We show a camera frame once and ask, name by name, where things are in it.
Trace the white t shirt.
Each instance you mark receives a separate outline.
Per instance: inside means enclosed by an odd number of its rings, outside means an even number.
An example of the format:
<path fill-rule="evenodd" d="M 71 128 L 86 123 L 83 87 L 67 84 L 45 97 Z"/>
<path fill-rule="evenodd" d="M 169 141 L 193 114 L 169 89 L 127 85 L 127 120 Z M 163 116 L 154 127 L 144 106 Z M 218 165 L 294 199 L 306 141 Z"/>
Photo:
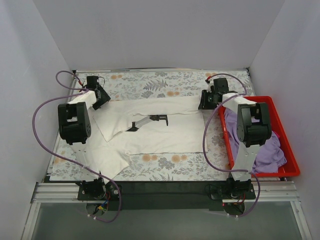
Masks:
<path fill-rule="evenodd" d="M 194 96 L 111 101 L 90 111 L 92 169 L 114 178 L 137 154 L 202 153 L 205 123 Z"/>

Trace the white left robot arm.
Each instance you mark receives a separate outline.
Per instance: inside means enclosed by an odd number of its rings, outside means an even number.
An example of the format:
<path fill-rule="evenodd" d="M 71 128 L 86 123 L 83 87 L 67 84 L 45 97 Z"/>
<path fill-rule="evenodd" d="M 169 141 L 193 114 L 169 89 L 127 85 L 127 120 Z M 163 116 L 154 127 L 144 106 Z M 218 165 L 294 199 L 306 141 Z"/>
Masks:
<path fill-rule="evenodd" d="M 89 148 L 89 138 L 92 135 L 92 125 L 89 109 L 97 110 L 111 100 L 99 83 L 99 76 L 86 77 L 86 92 L 76 96 L 71 101 L 58 105 L 58 125 L 60 137 L 70 145 L 75 158 L 82 168 L 79 186 L 82 192 L 95 200 L 106 196 L 106 187 L 99 172 L 92 150 Z"/>

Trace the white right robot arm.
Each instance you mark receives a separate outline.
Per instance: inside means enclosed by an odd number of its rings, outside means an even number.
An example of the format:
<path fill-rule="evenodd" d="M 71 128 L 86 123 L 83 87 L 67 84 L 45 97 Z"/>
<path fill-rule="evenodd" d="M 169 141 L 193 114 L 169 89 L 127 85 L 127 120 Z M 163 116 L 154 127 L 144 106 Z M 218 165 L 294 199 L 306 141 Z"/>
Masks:
<path fill-rule="evenodd" d="M 239 147 L 234 166 L 227 170 L 228 178 L 217 186 L 209 187 L 210 195 L 217 200 L 224 198 L 244 199 L 254 191 L 251 178 L 260 148 L 272 136 L 268 105 L 246 99 L 246 92 L 240 94 L 229 89 L 226 73 L 209 76 L 208 87 L 201 92 L 199 110 L 213 110 L 221 107 L 236 114 L 236 135 Z"/>

